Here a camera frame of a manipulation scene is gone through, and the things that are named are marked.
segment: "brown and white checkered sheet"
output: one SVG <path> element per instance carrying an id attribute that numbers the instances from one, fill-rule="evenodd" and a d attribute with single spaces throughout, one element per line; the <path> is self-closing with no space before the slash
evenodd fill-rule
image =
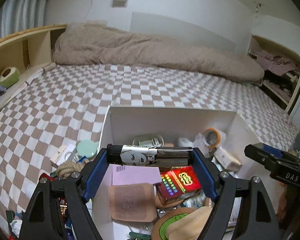
<path id="1" fill-rule="evenodd" d="M 25 210 L 29 182 L 51 172 L 62 144 L 98 141 L 109 105 L 237 110 L 259 139 L 279 149 L 297 134 L 258 87 L 202 73 L 115 65 L 57 66 L 0 112 L 0 227 L 5 211 Z"/>

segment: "beige rope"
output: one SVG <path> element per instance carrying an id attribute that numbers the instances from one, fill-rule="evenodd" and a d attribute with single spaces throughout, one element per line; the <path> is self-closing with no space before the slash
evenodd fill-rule
<path id="1" fill-rule="evenodd" d="M 73 163 L 71 161 L 66 161 L 57 168 L 57 176 L 61 179 L 65 179 L 75 171 L 82 171 L 87 162 L 89 162 L 88 159 L 84 159 L 82 163 Z"/>

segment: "open cardboard box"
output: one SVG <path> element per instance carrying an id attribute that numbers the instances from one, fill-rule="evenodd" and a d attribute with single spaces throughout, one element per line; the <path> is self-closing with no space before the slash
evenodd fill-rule
<path id="1" fill-rule="evenodd" d="M 233 111 L 209 109 L 157 108 L 110 106 L 102 128 L 99 149 L 107 144 L 131 144 L 143 134 L 160 134 L 165 142 L 176 145 L 179 137 L 194 140 L 206 128 L 215 127 L 227 135 L 223 148 L 233 154 L 242 164 L 237 173 L 239 178 L 251 179 L 258 175 L 273 203 L 275 211 L 283 192 L 279 183 L 269 177 L 270 172 L 261 164 L 245 157 L 248 144 L 260 142 L 245 120 Z M 103 178 L 92 205 L 93 221 L 103 240 L 126 240 L 130 229 L 126 222 L 113 221 L 110 213 L 109 187 L 112 185 L 112 165 Z"/>

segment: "barcode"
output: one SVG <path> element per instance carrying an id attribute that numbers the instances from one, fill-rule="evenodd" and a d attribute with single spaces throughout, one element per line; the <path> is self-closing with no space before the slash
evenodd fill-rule
<path id="1" fill-rule="evenodd" d="M 118 172 L 118 171 L 125 171 L 126 170 L 126 166 L 117 166 L 116 168 L 115 168 L 115 172 Z"/>

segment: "red box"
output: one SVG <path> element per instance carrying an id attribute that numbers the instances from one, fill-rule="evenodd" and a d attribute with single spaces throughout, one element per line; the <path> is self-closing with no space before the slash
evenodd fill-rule
<path id="1" fill-rule="evenodd" d="M 201 188 L 197 176 L 191 166 L 161 172 L 162 183 L 158 185 L 158 194 L 162 204 L 190 197 L 185 193 L 195 192 Z"/>

